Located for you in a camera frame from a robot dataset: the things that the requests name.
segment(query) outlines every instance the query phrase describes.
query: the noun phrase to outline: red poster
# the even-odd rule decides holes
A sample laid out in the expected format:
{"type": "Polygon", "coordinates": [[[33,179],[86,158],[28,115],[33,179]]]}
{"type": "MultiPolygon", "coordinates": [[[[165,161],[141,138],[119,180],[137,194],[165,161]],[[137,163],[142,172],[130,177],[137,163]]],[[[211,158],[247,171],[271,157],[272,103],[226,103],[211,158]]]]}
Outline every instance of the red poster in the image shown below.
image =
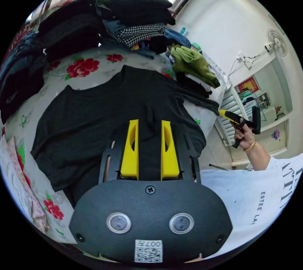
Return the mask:
{"type": "Polygon", "coordinates": [[[256,84],[256,81],[253,77],[250,77],[249,79],[245,80],[241,84],[238,85],[238,89],[242,91],[243,89],[249,89],[251,93],[254,93],[259,90],[259,87],[256,84]]]}

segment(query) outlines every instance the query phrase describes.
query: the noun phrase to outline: qr code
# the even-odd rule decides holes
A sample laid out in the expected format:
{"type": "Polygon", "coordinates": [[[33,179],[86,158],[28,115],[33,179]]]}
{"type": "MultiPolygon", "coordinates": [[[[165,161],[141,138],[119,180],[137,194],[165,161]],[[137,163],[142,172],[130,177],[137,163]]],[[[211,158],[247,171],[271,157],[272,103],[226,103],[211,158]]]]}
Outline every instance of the qr code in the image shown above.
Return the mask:
{"type": "Polygon", "coordinates": [[[138,263],[162,263],[162,241],[147,241],[136,239],[135,262],[138,263]]]}

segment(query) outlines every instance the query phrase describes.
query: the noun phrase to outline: houndstooth fabric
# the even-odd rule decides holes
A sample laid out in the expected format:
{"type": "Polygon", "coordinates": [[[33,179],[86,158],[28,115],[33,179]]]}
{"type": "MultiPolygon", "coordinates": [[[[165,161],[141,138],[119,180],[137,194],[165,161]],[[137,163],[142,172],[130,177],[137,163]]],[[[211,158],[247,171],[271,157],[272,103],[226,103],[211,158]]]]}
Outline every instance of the houndstooth fabric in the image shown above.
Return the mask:
{"type": "Polygon", "coordinates": [[[124,43],[127,47],[131,47],[135,43],[145,40],[148,37],[165,36],[166,27],[163,23],[133,26],[121,30],[117,35],[112,33],[108,28],[106,28],[106,31],[118,42],[124,43]]]}

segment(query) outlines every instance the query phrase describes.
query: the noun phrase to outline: wall fan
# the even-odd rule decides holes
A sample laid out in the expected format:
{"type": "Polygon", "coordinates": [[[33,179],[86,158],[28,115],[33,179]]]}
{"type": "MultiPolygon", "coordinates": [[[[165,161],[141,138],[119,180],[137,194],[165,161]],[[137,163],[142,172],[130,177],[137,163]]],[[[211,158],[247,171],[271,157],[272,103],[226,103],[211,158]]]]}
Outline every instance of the wall fan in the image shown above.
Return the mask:
{"type": "Polygon", "coordinates": [[[275,49],[277,54],[285,56],[287,54],[287,45],[283,37],[274,29],[267,30],[267,39],[269,44],[265,45],[265,49],[270,52],[275,49]]]}

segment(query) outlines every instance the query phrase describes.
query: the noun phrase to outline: person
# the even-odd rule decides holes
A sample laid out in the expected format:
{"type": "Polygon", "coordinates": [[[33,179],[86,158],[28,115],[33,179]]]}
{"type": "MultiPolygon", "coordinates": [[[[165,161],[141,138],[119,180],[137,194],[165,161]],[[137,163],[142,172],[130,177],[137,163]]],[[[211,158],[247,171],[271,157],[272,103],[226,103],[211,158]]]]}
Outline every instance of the person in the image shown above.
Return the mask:
{"type": "Polygon", "coordinates": [[[242,128],[243,132],[241,132],[233,123],[232,126],[235,128],[235,140],[241,139],[239,146],[246,152],[253,169],[255,171],[265,170],[270,162],[270,155],[255,140],[251,129],[245,124],[242,128]]]}
{"type": "Polygon", "coordinates": [[[303,171],[303,153],[289,159],[276,159],[256,141],[246,124],[242,129],[243,132],[235,130],[235,140],[242,139],[239,147],[245,151],[254,170],[200,171],[202,185],[222,199],[233,225],[220,250],[205,258],[236,249],[268,228],[291,198],[303,171]]]}

